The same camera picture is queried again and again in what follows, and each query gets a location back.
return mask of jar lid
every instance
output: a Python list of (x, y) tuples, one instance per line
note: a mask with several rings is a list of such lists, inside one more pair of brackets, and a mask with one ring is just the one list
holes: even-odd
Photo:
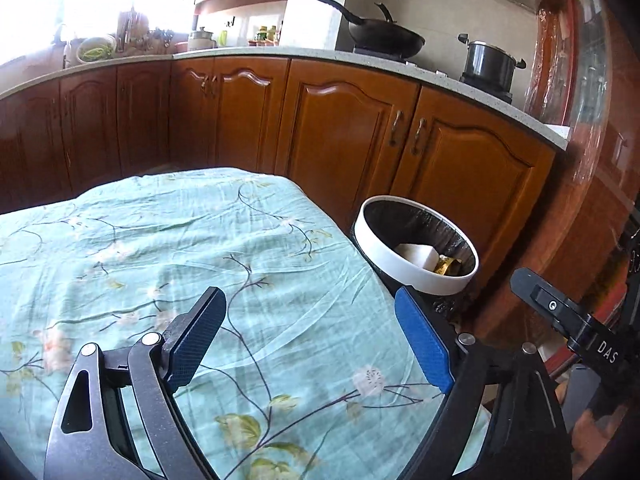
[(212, 40), (213, 32), (207, 32), (204, 27), (200, 27), (200, 30), (194, 30), (189, 35), (190, 40)]

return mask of black trash bag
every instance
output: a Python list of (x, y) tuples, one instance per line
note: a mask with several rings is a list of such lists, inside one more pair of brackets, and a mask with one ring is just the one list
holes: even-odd
[[(364, 208), (363, 216), (373, 234), (391, 250), (399, 244), (430, 245), (438, 251), (438, 254), (462, 261), (459, 276), (471, 273), (476, 266), (474, 252), (466, 240), (444, 220), (422, 208), (403, 202), (379, 200), (369, 203)], [(390, 277), (367, 258), (356, 240), (354, 226), (355, 222), (351, 226), (351, 241), (380, 277), (388, 291), (395, 296), (403, 283)], [(451, 319), (471, 303), (469, 290), (472, 283), (473, 280), (463, 290), (450, 296), (436, 296), (424, 292), (420, 292), (420, 295), (436, 312)]]

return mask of blue gripper pad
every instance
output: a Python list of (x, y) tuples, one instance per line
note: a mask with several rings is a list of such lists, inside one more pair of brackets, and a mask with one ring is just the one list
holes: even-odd
[(171, 393), (174, 393), (180, 386), (189, 384), (198, 370), (211, 341), (225, 320), (225, 295), (221, 290), (216, 290), (194, 319), (188, 319), (190, 312), (180, 315), (184, 316), (185, 322), (190, 322), (186, 330), (181, 326), (182, 320), (178, 320), (180, 317), (178, 316), (164, 333), (165, 341), (170, 342), (174, 337), (172, 337), (173, 334), (170, 335), (167, 332), (171, 332), (173, 326), (176, 327), (176, 332), (184, 330), (170, 352), (170, 365), (165, 383)]
[(443, 394), (448, 394), (454, 383), (449, 351), (404, 287), (396, 292), (395, 310), (398, 323), (424, 376), (431, 384), (439, 387)]

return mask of trash can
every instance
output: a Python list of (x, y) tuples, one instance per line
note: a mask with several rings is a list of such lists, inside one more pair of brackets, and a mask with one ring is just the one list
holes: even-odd
[[(364, 201), (351, 227), (351, 241), (392, 295), (412, 285), (427, 304), (450, 317), (468, 303), (466, 286), (478, 272), (479, 259), (471, 240), (437, 211), (397, 196)], [(443, 276), (417, 267), (394, 252), (399, 244), (433, 246), (438, 254), (462, 261), (457, 276)]]

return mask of pot handle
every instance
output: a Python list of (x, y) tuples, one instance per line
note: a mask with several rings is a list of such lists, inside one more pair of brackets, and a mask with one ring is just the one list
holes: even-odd
[(364, 20), (361, 17), (356, 16), (353, 12), (350, 12), (349, 10), (347, 10), (343, 4), (340, 4), (335, 0), (318, 0), (318, 1), (327, 5), (331, 5), (334, 9), (340, 10), (342, 15), (345, 17), (345, 19), (349, 23), (353, 23), (354, 25), (362, 25), (364, 23)]
[(391, 17), (391, 12), (389, 12), (389, 9), (386, 8), (386, 5), (382, 2), (376, 4), (378, 6), (378, 8), (382, 11), (382, 14), (385, 15), (385, 19), (389, 22), (389, 23), (395, 23), (394, 19)]

